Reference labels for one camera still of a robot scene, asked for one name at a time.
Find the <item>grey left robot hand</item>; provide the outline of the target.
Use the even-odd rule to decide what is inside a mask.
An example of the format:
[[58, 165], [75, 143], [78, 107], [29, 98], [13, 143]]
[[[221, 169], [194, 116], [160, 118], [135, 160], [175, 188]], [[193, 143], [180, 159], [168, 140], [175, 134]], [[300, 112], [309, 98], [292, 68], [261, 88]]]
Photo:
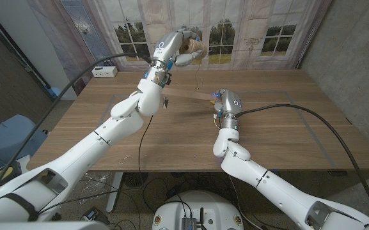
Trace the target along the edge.
[[153, 63], [162, 63], [164, 67], [168, 66], [169, 61], [177, 67], [184, 67], [206, 55], [207, 47], [196, 33], [179, 29], [165, 34], [157, 42], [151, 60]]

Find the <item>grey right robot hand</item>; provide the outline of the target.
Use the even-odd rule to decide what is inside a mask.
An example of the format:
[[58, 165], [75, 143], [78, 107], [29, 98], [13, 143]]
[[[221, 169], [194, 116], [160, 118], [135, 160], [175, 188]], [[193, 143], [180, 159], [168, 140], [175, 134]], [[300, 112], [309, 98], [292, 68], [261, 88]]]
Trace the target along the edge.
[[212, 94], [217, 99], [214, 101], [214, 123], [219, 128], [238, 129], [236, 115], [242, 112], [242, 102], [236, 93], [228, 89], [220, 89]]

